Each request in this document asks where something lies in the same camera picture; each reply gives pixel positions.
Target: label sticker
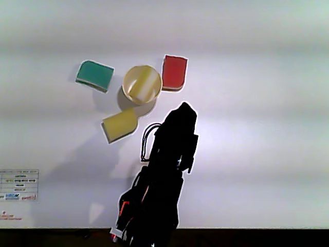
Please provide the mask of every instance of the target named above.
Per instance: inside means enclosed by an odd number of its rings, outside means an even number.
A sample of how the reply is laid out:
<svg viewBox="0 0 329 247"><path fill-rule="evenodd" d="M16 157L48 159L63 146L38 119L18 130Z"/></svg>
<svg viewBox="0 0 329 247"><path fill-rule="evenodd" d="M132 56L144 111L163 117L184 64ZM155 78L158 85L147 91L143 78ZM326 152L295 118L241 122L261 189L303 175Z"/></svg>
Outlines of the label sticker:
<svg viewBox="0 0 329 247"><path fill-rule="evenodd" d="M28 197L22 197L22 201L35 201L36 200L36 194Z"/></svg>
<svg viewBox="0 0 329 247"><path fill-rule="evenodd" d="M5 211L2 211L2 213L0 215L0 220L22 220L22 219L15 217L15 215L8 214Z"/></svg>
<svg viewBox="0 0 329 247"><path fill-rule="evenodd" d="M38 170L0 170L0 203L36 201Z"/></svg>
<svg viewBox="0 0 329 247"><path fill-rule="evenodd" d="M6 200L19 200L19 199L20 199L19 193L6 194Z"/></svg>

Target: red sponge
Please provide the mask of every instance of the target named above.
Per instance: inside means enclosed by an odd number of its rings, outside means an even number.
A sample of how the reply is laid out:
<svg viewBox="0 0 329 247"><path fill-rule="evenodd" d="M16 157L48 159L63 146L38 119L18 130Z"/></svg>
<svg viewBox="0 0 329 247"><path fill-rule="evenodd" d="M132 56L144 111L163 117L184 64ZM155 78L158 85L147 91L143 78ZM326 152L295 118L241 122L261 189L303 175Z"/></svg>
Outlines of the red sponge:
<svg viewBox="0 0 329 247"><path fill-rule="evenodd" d="M162 67L164 90L180 90L185 83L187 59L166 55Z"/></svg>

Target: yellow bowl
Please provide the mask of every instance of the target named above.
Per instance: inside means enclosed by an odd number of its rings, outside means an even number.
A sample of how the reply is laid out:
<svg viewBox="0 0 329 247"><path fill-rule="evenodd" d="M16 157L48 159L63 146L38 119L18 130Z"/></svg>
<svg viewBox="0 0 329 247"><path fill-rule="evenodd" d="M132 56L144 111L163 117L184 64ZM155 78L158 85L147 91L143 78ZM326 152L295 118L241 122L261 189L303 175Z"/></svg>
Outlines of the yellow bowl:
<svg viewBox="0 0 329 247"><path fill-rule="evenodd" d="M150 90L152 90L152 92L150 93L150 96L148 97L148 99L146 100L140 100L137 99L136 97L132 97L130 95L130 91L133 87L133 85L135 84L135 82L138 79L144 80L142 78L143 76L143 72L148 69L151 70L153 73L156 73L156 79L153 83L153 85L151 86L152 88ZM131 100L132 102L138 104L138 105L142 105L142 104L146 104L149 103L153 100L155 100L162 89L162 79L160 74L156 71L155 68L149 66L149 65L141 65L141 66L134 66L131 69L128 70L127 74L124 76L123 78L123 83L122 83L122 91L124 93L124 95Z"/></svg>

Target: teal sponge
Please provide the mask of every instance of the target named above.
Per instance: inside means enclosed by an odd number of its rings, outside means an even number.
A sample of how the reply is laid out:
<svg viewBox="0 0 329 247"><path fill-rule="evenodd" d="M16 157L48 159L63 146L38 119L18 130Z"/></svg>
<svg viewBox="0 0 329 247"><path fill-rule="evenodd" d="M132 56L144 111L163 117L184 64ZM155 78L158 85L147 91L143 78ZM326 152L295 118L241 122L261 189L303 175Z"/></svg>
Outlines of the teal sponge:
<svg viewBox="0 0 329 247"><path fill-rule="evenodd" d="M76 82L91 86L106 93L113 74L114 68L91 60L86 60L80 65Z"/></svg>

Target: cable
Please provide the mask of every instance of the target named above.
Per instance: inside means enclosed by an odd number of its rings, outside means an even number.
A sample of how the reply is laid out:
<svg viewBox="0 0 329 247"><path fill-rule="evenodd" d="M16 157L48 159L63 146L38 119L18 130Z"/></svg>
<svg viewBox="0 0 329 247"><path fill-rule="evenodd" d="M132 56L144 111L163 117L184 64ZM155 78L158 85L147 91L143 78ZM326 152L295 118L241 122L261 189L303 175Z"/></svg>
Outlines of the cable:
<svg viewBox="0 0 329 247"><path fill-rule="evenodd" d="M145 158L148 136L155 128L159 128L160 126L161 126L161 124L156 122L156 123L153 123L153 124L149 125L145 129L144 134L143 134L143 139L142 139L142 150L141 150L141 155L140 155L140 161L142 161L142 162L148 162L149 161L149 159Z"/></svg>

